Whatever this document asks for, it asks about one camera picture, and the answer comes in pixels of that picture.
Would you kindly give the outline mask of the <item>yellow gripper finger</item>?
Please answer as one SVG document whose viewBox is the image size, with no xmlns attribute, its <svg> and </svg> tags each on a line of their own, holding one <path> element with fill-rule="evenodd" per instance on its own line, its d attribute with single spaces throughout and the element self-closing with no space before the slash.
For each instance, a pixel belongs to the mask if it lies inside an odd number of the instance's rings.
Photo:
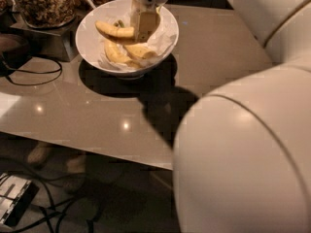
<svg viewBox="0 0 311 233">
<path fill-rule="evenodd" d="M 155 5 L 145 5 L 133 0 L 130 25 L 134 28 L 136 43 L 146 43 L 160 25 L 160 15 Z"/>
</svg>

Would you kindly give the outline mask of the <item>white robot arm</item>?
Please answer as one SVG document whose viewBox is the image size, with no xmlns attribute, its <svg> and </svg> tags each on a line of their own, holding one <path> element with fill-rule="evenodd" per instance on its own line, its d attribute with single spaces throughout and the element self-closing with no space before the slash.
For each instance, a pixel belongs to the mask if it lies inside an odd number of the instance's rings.
<svg viewBox="0 0 311 233">
<path fill-rule="evenodd" d="M 311 0 L 227 0 L 271 67 L 217 87 L 173 150 L 182 233 L 311 233 Z"/>
</svg>

